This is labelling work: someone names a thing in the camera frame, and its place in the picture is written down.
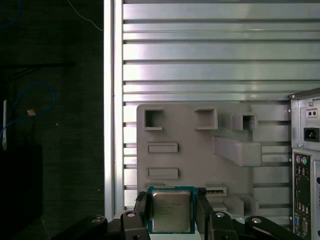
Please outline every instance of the blue cable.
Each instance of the blue cable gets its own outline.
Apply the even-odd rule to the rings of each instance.
[[[17,97],[16,101],[14,102],[14,104],[13,104],[11,110],[10,110],[10,113],[9,113],[9,115],[8,115],[8,119],[10,118],[11,114],[13,113],[14,109],[15,109],[16,106],[17,106],[17,103],[19,102],[19,100],[21,99],[21,97],[23,96],[23,94],[24,94],[29,88],[32,88],[32,87],[34,87],[34,86],[43,86],[43,87],[46,87],[47,89],[49,89],[49,91],[50,91],[51,94],[52,94],[52,102],[51,102],[51,104],[50,104],[48,107],[46,107],[44,110],[36,112],[35,115],[19,117],[19,118],[15,119],[15,120],[12,120],[11,122],[9,122],[9,123],[8,123],[7,125],[5,125],[5,126],[2,128],[2,130],[0,131],[0,137],[1,137],[1,139],[2,139],[2,133],[3,133],[4,130],[5,130],[7,127],[9,127],[10,125],[12,125],[12,124],[14,124],[14,123],[16,123],[16,122],[19,122],[19,121],[27,120],[27,119],[29,119],[29,118],[32,118],[32,117],[35,117],[35,116],[39,116],[39,115],[45,114],[45,113],[49,112],[49,111],[54,107],[55,102],[56,102],[56,93],[55,93],[55,91],[53,90],[53,88],[52,88],[49,84],[47,84],[47,83],[44,83],[44,82],[35,82],[35,83],[32,83],[32,84],[30,84],[29,86],[27,86],[27,87],[19,94],[19,96]]]
[[[20,18],[21,14],[22,14],[23,5],[24,5],[24,1],[20,0],[19,11],[18,11],[17,15],[15,16],[15,18],[11,22],[9,22],[8,24],[0,26],[0,29],[5,29],[5,28],[10,27],[11,25],[15,24],[15,22],[18,20],[18,18]]]

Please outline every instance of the white wire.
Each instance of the white wire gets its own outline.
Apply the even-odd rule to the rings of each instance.
[[[45,221],[44,221],[44,219],[42,218],[42,216],[40,216],[40,219],[41,219],[42,224],[43,224],[43,226],[44,226],[45,232],[46,232],[46,234],[48,235],[48,239],[51,239],[50,234],[49,234],[49,232],[48,232],[48,229],[47,229],[47,227],[46,227]]]
[[[99,31],[102,31],[102,32],[104,31],[103,29],[101,29],[100,27],[98,27],[98,26],[94,23],[94,21],[92,21],[92,20],[90,20],[90,19],[85,18],[84,16],[82,16],[82,15],[75,9],[75,7],[72,5],[72,3],[70,2],[70,0],[68,0],[68,3],[69,3],[70,6],[72,7],[72,9],[75,11],[75,13],[78,14],[82,19],[84,19],[84,20],[92,23],[93,26],[95,26],[95,28],[98,29]]]

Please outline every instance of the square cutout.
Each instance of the square cutout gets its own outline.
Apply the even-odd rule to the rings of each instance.
[[[162,109],[146,109],[144,111],[144,129],[149,131],[163,130],[164,111]]]
[[[197,113],[196,130],[216,130],[218,129],[218,115],[214,108],[200,108]]]
[[[256,128],[255,118],[256,117],[254,115],[251,115],[251,116],[244,115],[243,122],[242,122],[242,124],[243,124],[242,129],[243,130],[250,130],[250,131],[255,130],[255,128]]]

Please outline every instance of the black clamp arm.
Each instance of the black clamp arm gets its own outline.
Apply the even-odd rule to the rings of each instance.
[[[198,188],[195,222],[202,240],[302,240],[300,236],[262,216],[251,216],[242,224],[227,213],[214,211]],[[134,210],[124,212],[111,222],[103,216],[87,217],[52,240],[150,240],[147,231],[150,202],[146,192],[136,198]]]

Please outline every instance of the metal bolt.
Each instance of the metal bolt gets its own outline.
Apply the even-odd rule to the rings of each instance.
[[[100,218],[100,217],[97,217],[97,218],[93,219],[91,222],[92,222],[93,224],[100,223],[100,222],[101,222],[101,218]]]
[[[259,218],[252,218],[252,222],[254,222],[255,224],[262,223],[261,219],[259,219]]]
[[[217,212],[215,214],[218,218],[223,218],[225,215],[222,212]]]
[[[132,218],[134,217],[136,214],[134,212],[129,212],[126,214],[128,217]]]

